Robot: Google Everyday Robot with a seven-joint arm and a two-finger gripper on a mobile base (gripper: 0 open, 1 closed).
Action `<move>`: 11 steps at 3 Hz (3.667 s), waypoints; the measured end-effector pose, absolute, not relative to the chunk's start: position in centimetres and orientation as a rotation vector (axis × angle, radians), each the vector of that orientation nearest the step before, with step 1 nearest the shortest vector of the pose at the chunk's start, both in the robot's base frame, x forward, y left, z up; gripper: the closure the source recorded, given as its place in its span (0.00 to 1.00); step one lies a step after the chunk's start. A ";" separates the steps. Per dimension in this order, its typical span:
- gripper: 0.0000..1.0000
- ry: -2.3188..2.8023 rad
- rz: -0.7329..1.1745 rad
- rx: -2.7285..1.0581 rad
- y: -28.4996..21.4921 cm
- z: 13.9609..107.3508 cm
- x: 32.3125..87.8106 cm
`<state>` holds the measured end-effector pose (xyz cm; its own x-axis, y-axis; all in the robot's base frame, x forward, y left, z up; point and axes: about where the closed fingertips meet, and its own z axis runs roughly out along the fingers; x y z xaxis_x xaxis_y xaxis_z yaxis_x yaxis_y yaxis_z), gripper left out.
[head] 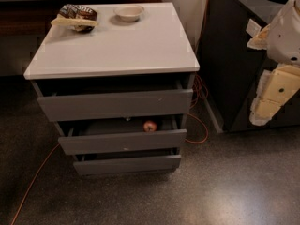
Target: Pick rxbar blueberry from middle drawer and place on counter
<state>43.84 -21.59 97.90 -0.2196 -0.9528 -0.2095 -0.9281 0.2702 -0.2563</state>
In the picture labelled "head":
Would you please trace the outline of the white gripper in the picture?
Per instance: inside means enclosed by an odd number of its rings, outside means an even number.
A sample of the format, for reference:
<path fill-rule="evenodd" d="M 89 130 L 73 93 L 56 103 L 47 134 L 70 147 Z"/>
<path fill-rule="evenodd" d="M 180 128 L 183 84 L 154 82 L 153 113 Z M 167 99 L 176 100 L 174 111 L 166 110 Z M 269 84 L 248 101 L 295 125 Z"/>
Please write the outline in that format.
<path fill-rule="evenodd" d="M 281 63 L 263 71 L 250 107 L 251 124 L 264 126 L 300 89 L 300 0 L 288 0 L 247 46 Z"/>

